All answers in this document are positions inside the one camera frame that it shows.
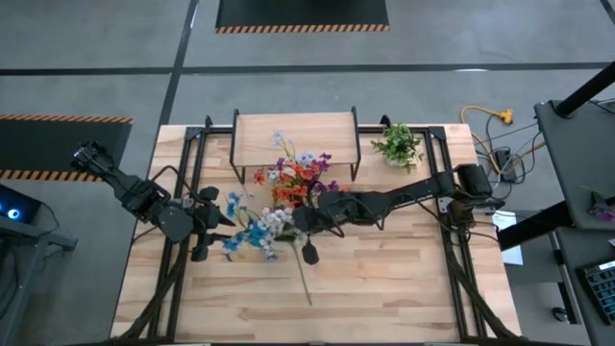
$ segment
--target power strip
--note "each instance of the power strip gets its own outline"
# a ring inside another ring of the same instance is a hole
[[[501,180],[502,182],[507,182],[507,183],[515,183],[517,181],[517,173],[515,172],[513,167],[512,162],[508,162],[510,160],[510,150],[506,150],[506,149],[501,149],[496,151],[495,153],[495,160],[496,160],[496,164],[498,165],[498,168],[500,168],[501,171],[505,171],[505,173],[502,175]],[[506,169],[504,169],[504,165],[508,162],[508,166],[506,167]]]

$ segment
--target black and orange striped mat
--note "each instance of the black and orange striped mat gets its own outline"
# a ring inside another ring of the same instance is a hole
[[[0,114],[0,179],[100,179],[70,166],[79,143],[96,140],[119,164],[133,119],[109,116]]]
[[[389,31],[384,0],[220,0],[216,34]]]

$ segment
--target keyboard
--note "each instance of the keyboard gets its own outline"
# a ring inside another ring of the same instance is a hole
[[[577,269],[604,324],[615,323],[615,260]]]

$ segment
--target orange flower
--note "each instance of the orange flower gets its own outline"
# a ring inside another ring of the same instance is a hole
[[[309,164],[309,166],[311,167],[311,169],[315,172],[318,173],[320,172],[320,166],[318,165],[318,163],[316,161],[312,162]]]
[[[289,201],[290,198],[292,197],[292,191],[290,188],[278,188],[278,198],[280,198],[283,201]]]
[[[292,182],[292,179],[293,178],[291,176],[289,176],[288,174],[285,174],[285,173],[280,174],[280,181],[282,183]]]
[[[260,169],[254,174],[254,184],[258,184],[258,185],[265,184],[265,177],[262,175],[262,170]]]
[[[299,175],[305,180],[310,180],[314,177],[315,173],[311,170],[303,170]]]
[[[295,185],[292,187],[292,194],[299,197],[308,196],[308,188],[305,186]]]
[[[298,175],[301,175],[301,173],[305,170],[304,167],[300,166],[297,163],[290,164],[290,168],[297,172]]]

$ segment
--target blue light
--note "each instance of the blue light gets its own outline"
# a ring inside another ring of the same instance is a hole
[[[18,218],[20,214],[21,212],[19,210],[9,210],[9,212],[7,213],[11,220]]]

